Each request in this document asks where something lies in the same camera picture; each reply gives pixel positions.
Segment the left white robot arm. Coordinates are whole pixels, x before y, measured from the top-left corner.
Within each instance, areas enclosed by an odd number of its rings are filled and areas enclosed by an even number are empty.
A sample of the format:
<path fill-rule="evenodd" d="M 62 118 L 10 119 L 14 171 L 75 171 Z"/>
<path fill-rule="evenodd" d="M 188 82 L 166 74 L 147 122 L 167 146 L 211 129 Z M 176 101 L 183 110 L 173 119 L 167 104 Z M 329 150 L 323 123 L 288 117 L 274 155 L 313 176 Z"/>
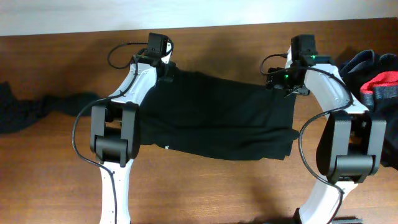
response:
<path fill-rule="evenodd" d="M 167 74 L 174 43 L 150 33 L 143 49 L 123 67 L 129 70 L 117 90 L 91 106 L 90 149 L 101 172 L 101 224 L 130 223 L 129 176 L 140 148 L 139 106 Z"/>

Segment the black t-shirt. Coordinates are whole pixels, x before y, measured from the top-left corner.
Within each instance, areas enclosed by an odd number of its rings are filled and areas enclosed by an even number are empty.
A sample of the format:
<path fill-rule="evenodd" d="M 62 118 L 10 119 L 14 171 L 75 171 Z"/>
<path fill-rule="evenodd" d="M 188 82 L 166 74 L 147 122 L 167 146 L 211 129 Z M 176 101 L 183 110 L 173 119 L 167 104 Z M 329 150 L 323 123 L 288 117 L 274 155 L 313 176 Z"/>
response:
<path fill-rule="evenodd" d="M 294 95 L 176 66 L 169 75 L 139 107 L 142 145 L 230 161 L 290 155 L 299 136 Z"/>

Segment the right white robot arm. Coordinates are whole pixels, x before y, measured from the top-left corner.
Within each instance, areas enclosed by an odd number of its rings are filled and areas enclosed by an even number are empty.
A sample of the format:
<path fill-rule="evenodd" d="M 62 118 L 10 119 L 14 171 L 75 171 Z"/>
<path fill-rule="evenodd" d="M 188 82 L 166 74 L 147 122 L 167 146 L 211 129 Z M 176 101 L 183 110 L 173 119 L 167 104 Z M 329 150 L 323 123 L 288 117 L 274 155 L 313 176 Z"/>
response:
<path fill-rule="evenodd" d="M 293 37 L 285 67 L 270 68 L 266 88 L 285 91 L 286 96 L 312 93 L 322 113 L 310 118 L 301 128 L 298 149 L 304 155 L 302 138 L 306 128 L 324 116 L 326 126 L 317 147 L 314 171 L 305 158 L 302 162 L 316 182 L 307 201 L 296 209 L 291 222 L 362 223 L 356 217 L 336 215 L 346 196 L 380 166 L 386 120 L 372 115 L 349 90 L 331 57 L 316 50 L 315 37 Z"/>

